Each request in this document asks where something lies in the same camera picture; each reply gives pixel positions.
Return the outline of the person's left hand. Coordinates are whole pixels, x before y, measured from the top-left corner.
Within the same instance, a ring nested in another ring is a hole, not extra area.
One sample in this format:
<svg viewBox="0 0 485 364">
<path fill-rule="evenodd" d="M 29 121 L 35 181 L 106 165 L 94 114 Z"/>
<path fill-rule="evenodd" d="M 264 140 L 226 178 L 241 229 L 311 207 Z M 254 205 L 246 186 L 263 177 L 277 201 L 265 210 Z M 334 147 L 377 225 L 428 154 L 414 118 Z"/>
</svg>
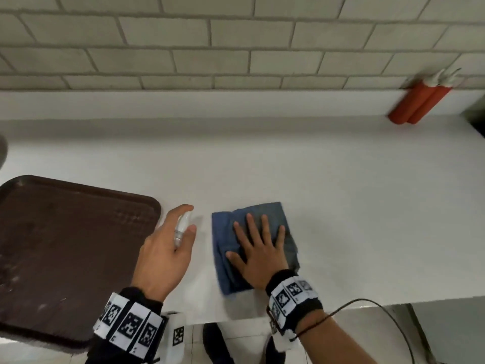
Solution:
<svg viewBox="0 0 485 364">
<path fill-rule="evenodd" d="M 175 257 L 174 231 L 179 217 L 193 209 L 190 204 L 171 209 L 140 248 L 130 286 L 140 289 L 149 300 L 165 302 L 189 267 L 191 258 Z"/>
</svg>

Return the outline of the blue cloth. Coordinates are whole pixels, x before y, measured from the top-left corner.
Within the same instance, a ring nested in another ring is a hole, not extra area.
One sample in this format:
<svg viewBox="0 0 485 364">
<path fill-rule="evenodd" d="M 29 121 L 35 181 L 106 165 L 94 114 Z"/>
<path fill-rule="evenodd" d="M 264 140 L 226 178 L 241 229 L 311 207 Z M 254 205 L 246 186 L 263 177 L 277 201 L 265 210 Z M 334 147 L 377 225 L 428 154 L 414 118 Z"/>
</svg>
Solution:
<svg viewBox="0 0 485 364">
<path fill-rule="evenodd" d="M 239 223 L 246 233 L 249 233 L 246 216 L 251 214 L 258 230 L 262 231 L 261 217 L 268 217 L 271 240 L 276 244 L 280 226 L 285 227 L 283 250 L 291 270 L 298 272 L 298 247 L 290 232 L 288 221 L 281 202 L 263 203 L 237 209 L 232 212 L 216 212 L 211 216 L 212 246 L 217 280 L 224 296 L 251 290 L 252 286 L 240 275 L 226 257 L 227 251 L 236 252 L 246 261 L 244 249 L 234 231 L 234 222 Z"/>
</svg>

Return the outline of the brown plastic tray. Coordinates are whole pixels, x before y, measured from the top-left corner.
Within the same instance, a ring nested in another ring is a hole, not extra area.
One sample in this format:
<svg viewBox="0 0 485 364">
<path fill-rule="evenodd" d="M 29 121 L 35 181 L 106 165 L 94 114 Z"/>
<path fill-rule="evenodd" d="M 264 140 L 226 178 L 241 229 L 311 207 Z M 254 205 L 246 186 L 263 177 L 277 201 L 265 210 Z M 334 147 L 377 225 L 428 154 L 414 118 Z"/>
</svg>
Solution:
<svg viewBox="0 0 485 364">
<path fill-rule="evenodd" d="M 87 348 L 160 216 L 146 195 L 33 175 L 1 185 L 0 337 Z"/>
</svg>

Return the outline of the red tube with white nozzle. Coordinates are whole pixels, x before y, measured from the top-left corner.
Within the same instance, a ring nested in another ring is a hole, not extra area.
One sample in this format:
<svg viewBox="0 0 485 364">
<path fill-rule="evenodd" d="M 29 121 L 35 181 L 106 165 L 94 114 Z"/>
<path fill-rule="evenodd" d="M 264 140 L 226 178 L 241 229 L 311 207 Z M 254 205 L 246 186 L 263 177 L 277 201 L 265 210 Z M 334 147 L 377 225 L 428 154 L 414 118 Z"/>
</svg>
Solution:
<svg viewBox="0 0 485 364">
<path fill-rule="evenodd" d="M 410 116 L 407 123 L 415 125 L 426 116 L 434 106 L 436 106 L 450 91 L 452 91 L 457 75 L 462 70 L 458 68 L 447 74 L 442 73 L 438 79 L 438 85 L 427 100 Z"/>
<path fill-rule="evenodd" d="M 444 71 L 445 69 L 441 69 L 439 72 L 426 76 L 413 85 L 404 98 L 388 113 L 387 118 L 390 122 L 397 125 L 408 123 L 411 116 L 436 90 Z"/>
</svg>

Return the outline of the small clear spray bottle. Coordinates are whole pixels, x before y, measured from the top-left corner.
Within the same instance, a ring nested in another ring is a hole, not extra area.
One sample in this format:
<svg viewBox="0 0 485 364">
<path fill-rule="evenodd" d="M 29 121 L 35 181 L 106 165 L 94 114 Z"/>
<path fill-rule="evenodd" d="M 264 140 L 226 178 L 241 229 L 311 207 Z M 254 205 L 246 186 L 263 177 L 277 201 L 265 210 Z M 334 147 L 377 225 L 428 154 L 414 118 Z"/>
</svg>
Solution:
<svg viewBox="0 0 485 364">
<path fill-rule="evenodd" d="M 188 228 L 191 225 L 191 211 L 185 212 L 181 215 L 177 221 L 175 231 L 174 231 L 174 247 L 178 249 L 180 247 L 181 241 L 183 236 Z"/>
</svg>

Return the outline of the black shoe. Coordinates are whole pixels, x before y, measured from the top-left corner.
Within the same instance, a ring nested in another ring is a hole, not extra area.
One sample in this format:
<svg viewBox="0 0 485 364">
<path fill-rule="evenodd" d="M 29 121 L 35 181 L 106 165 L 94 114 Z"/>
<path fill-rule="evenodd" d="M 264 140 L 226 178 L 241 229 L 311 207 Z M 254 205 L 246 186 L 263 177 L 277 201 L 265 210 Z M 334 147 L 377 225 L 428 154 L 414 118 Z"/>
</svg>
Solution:
<svg viewBox="0 0 485 364">
<path fill-rule="evenodd" d="M 264 348 L 261 364 L 285 364 L 286 353 L 276 350 L 273 337 L 270 335 Z"/>
<path fill-rule="evenodd" d="M 212 364 L 235 364 L 217 323 L 203 325 L 202 342 Z"/>
</svg>

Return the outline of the grey cabinet front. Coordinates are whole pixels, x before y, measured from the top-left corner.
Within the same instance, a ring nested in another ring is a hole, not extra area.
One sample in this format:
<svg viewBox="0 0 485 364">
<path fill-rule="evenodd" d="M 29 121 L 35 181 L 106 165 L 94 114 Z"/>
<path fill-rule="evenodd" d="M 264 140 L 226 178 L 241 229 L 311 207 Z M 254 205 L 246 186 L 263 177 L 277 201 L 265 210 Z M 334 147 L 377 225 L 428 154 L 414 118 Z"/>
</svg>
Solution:
<svg viewBox="0 0 485 364">
<path fill-rule="evenodd" d="M 428 364 L 485 364 L 485 296 L 407 308 Z"/>
</svg>

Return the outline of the person's right hand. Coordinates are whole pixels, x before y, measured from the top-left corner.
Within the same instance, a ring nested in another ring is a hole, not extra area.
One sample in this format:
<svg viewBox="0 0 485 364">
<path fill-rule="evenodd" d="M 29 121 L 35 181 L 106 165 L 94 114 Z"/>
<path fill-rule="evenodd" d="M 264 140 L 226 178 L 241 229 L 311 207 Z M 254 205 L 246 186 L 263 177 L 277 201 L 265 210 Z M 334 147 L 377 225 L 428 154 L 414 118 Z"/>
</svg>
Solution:
<svg viewBox="0 0 485 364">
<path fill-rule="evenodd" d="M 256 290 L 265 290 L 271 277 L 278 271 L 288 269 L 284 249 L 276 249 L 270 233 L 267 215 L 262 215 L 262 244 L 253 244 L 238 222 L 233 228 L 246 256 L 246 269 L 240 275 Z"/>
</svg>

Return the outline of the left wristband with marker tags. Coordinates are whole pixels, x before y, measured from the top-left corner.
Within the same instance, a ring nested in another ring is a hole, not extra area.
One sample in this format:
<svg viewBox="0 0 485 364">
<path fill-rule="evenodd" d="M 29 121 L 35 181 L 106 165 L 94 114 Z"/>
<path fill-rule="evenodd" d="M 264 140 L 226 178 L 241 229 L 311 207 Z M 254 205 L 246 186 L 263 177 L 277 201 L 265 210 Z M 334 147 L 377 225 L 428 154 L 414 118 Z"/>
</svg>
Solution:
<svg viewBox="0 0 485 364">
<path fill-rule="evenodd" d="M 161 308 L 161 302 L 147 299 L 140 289 L 124 288 L 111 294 L 93 333 L 144 360 L 152 345 L 159 347 L 168 322 Z"/>
</svg>

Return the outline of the person's left forearm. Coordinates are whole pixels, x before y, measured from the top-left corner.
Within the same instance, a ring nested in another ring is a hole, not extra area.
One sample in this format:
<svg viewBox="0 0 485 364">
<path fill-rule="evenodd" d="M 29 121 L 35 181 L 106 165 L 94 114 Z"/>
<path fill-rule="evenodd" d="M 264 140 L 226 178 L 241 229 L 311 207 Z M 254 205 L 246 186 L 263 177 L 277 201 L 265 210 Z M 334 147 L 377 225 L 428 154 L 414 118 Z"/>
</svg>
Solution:
<svg viewBox="0 0 485 364">
<path fill-rule="evenodd" d="M 158 346 L 152 345 L 148 357 L 142 360 L 94 335 L 85 364 L 152 364 L 157 349 Z"/>
</svg>

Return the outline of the wristband with marker tags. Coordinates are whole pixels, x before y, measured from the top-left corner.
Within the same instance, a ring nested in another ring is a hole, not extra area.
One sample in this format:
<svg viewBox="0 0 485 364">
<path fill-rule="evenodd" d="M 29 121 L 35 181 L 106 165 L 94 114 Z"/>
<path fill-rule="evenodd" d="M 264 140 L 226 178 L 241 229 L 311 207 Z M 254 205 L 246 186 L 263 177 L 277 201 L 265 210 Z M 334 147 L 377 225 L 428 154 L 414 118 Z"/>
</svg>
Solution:
<svg viewBox="0 0 485 364">
<path fill-rule="evenodd" d="M 147 299 L 140 289 L 124 288 L 111 294 L 93 333 L 144 360 L 152 345 L 159 347 L 168 322 L 161 308 L 161 302 Z"/>
<path fill-rule="evenodd" d="M 296 272 L 276 272 L 265 288 L 269 297 L 266 312 L 279 333 L 296 333 L 298 323 L 310 312 L 323 310 L 318 294 Z"/>
</svg>

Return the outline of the person's right forearm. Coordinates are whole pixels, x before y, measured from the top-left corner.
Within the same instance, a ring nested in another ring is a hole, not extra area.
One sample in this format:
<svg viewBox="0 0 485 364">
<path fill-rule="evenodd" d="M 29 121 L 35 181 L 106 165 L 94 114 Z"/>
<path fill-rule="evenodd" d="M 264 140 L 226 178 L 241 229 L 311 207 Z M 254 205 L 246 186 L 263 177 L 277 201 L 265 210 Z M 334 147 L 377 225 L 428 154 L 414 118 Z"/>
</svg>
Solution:
<svg viewBox="0 0 485 364">
<path fill-rule="evenodd" d="M 305 315 L 298 336 L 312 364 L 377 364 L 377 362 L 323 310 Z"/>
</svg>

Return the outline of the right wristband with marker tags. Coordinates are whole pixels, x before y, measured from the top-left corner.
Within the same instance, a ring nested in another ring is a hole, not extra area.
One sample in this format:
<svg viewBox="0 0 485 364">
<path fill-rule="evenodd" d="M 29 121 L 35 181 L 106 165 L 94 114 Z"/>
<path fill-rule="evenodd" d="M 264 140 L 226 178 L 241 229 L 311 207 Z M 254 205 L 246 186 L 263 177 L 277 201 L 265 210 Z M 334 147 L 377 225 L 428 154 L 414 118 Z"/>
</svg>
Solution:
<svg viewBox="0 0 485 364">
<path fill-rule="evenodd" d="M 279 333 L 296 333 L 298 323 L 310 312 L 323 310 L 318 294 L 296 272 L 276 272 L 265 288 L 269 297 L 266 312 Z"/>
</svg>

